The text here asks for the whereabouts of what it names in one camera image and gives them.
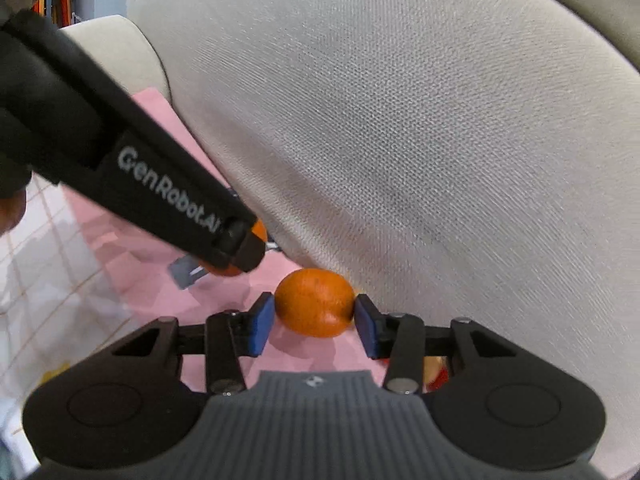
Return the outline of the person left hand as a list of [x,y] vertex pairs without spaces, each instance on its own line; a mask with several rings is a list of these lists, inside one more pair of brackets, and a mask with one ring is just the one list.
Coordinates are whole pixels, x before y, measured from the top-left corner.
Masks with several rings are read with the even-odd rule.
[[13,230],[26,211],[26,190],[23,188],[9,198],[0,200],[0,235]]

